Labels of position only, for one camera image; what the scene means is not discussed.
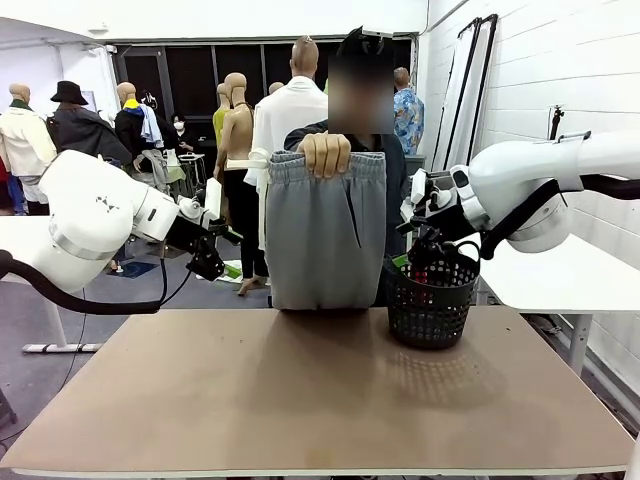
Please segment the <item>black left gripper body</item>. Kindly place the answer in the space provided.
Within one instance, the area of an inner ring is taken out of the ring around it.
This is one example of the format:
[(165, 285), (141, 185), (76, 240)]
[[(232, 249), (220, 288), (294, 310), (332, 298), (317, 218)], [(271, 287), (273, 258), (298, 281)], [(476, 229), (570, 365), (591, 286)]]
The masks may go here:
[(201, 225), (177, 216), (167, 233), (167, 244), (171, 248), (194, 254), (199, 241), (208, 235), (209, 232)]

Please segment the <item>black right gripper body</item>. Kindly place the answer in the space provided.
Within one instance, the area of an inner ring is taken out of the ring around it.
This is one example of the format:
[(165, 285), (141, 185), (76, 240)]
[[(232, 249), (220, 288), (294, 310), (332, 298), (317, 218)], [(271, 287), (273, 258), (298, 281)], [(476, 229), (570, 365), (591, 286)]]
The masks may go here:
[(466, 218), (462, 207), (448, 207), (439, 211), (437, 224), (440, 246), (454, 244), (476, 233), (476, 229)]

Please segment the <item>person's right hand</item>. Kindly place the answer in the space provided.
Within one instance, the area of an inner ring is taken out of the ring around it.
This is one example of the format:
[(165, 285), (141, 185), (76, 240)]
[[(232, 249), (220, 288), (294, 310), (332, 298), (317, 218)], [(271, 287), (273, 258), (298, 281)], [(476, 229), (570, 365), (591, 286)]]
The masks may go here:
[(346, 172), (351, 144), (342, 134), (307, 134), (297, 152), (304, 154), (306, 167), (316, 178), (331, 178)]

